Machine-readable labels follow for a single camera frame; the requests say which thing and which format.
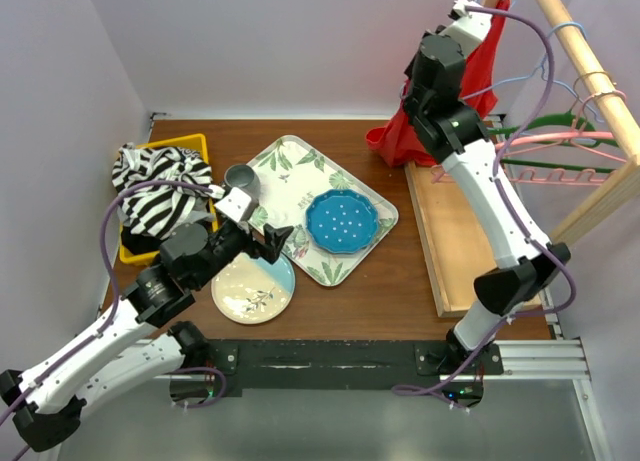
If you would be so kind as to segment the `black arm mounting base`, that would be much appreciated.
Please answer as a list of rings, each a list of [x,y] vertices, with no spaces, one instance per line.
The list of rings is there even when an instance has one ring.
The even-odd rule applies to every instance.
[[[445,341],[211,339],[209,360],[245,390],[373,390],[429,388],[463,364]]]

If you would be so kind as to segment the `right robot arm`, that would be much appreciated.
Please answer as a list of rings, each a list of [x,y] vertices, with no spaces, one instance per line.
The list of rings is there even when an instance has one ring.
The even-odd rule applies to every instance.
[[[466,58],[449,36],[427,32],[408,67],[402,108],[420,144],[465,195],[492,249],[495,268],[474,281],[476,299],[449,330],[445,360],[459,374],[481,361],[498,325],[546,288],[570,259],[537,226],[507,179],[475,109],[461,100]]]

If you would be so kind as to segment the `green plastic hanger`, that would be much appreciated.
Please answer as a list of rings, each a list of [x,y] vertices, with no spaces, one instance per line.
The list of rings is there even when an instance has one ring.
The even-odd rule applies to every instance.
[[[575,114],[570,111],[559,114],[543,115],[529,123],[524,128],[524,131],[518,135],[518,138],[527,135],[572,132],[570,129],[570,125],[574,119],[574,116]],[[586,126],[586,130],[584,132],[591,131],[600,130],[591,121],[589,121],[589,124]],[[525,154],[523,158],[541,161],[558,160],[586,165],[595,164],[596,166],[601,165],[601,162],[599,160],[591,161],[589,156],[585,154],[572,155],[567,149],[552,149],[550,151],[543,151],[535,154]]]

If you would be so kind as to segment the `red tank top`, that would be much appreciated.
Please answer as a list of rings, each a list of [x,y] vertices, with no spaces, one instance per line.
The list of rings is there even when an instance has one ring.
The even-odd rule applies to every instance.
[[[426,31],[405,69],[400,107],[365,140],[391,167],[414,161],[433,166],[488,137],[481,120],[495,107],[492,71],[505,19],[492,15],[486,39],[467,58],[457,42]]]

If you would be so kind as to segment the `thin pink wire hanger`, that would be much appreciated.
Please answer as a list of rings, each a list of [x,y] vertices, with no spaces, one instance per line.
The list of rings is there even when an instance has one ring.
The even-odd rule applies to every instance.
[[[580,107],[578,109],[578,113],[574,116],[574,119],[570,125],[570,129],[572,132],[581,134],[586,130],[586,126],[589,124],[589,121],[587,120],[586,117],[583,116],[583,114],[587,108],[590,108],[594,114],[596,112],[600,112],[600,110],[597,109],[596,107],[590,106],[590,104],[595,103],[596,100],[606,96],[616,96],[620,98],[623,102],[627,101],[627,95],[623,91],[617,88],[617,83],[613,80],[612,76],[606,70],[590,71],[585,74],[579,75],[573,83],[573,89],[577,90],[577,85],[579,82],[584,83],[590,76],[594,76],[594,75],[605,76],[609,81],[609,83],[611,84],[611,86],[613,87],[613,89],[609,91],[600,91],[596,94],[589,94],[585,99],[582,99],[579,96],[576,96],[576,100],[574,104],[579,103]],[[597,118],[598,116],[595,114],[594,121],[596,123],[598,123]]]

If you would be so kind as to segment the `thick pink plastic hanger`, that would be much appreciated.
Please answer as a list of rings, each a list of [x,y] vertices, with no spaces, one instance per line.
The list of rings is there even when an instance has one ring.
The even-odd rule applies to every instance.
[[[552,149],[567,149],[572,155],[585,154],[601,165],[567,161],[524,159]],[[513,184],[598,187],[627,162],[610,132],[559,132],[519,137],[511,142],[500,159]]]

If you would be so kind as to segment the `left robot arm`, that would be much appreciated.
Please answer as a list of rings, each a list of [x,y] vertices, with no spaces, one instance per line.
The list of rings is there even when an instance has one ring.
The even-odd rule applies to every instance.
[[[231,221],[214,233],[199,224],[178,228],[85,331],[28,370],[2,372],[1,398],[8,406],[2,420],[12,420],[27,448],[44,452],[68,439],[108,396],[157,375],[200,371],[208,343],[193,323],[176,316],[239,254],[275,263],[292,231],[265,225],[257,239]]]

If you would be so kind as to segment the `black white striped tank top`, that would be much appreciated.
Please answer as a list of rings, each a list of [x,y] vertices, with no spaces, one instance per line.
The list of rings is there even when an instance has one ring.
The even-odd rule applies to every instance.
[[[137,148],[125,144],[112,168],[112,183],[120,192],[146,181],[179,181],[208,186],[211,167],[201,153],[183,147]],[[168,185],[150,186],[127,197],[119,217],[133,235],[164,239],[185,223],[214,220],[209,197],[201,191]]]

